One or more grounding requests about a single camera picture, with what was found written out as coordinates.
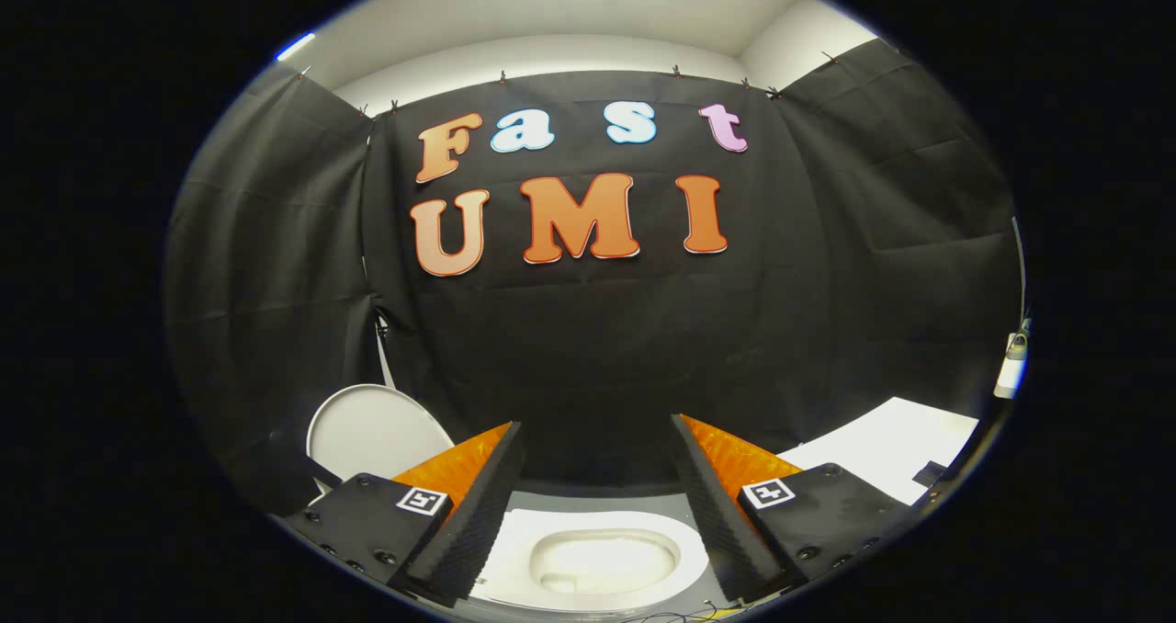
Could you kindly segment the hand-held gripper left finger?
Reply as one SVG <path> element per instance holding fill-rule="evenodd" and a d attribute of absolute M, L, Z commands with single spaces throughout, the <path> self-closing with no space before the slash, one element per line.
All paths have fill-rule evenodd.
<path fill-rule="evenodd" d="M 395 478 L 358 473 L 280 524 L 362 578 L 453 607 L 492 555 L 524 467 L 523 435 L 508 422 Z"/>

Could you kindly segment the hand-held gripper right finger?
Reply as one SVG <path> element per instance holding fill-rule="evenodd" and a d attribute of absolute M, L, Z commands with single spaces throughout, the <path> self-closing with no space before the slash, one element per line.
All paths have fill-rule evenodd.
<path fill-rule="evenodd" d="M 671 428 L 673 464 L 728 599 L 764 599 L 835 572 L 911 513 L 835 461 L 800 468 L 681 413 Z"/>

